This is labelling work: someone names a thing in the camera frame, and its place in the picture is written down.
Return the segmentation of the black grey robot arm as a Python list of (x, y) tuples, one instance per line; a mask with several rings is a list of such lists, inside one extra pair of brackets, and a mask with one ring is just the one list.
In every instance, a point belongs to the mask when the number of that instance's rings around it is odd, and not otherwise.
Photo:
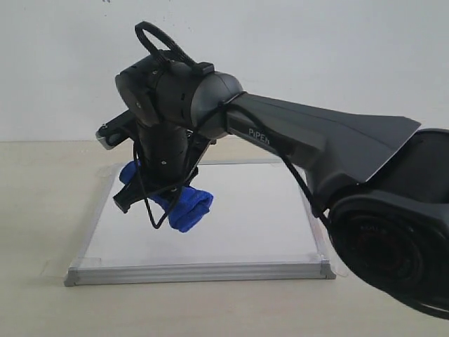
[(347, 114), (246, 93), (211, 64), (121, 71), (133, 176), (122, 211), (153, 199), (171, 213), (216, 139), (234, 134), (287, 166), (335, 252), (367, 284), (448, 318), (448, 132), (405, 117)]

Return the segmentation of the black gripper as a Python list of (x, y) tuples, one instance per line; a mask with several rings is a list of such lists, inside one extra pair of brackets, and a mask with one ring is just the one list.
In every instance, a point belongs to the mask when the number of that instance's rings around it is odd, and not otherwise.
[(139, 169), (129, 182), (114, 196), (118, 208), (127, 213), (131, 205), (145, 197), (172, 204), (179, 185), (189, 186), (198, 173), (198, 163), (214, 140), (172, 124), (152, 127), (136, 124), (133, 135), (137, 137)]

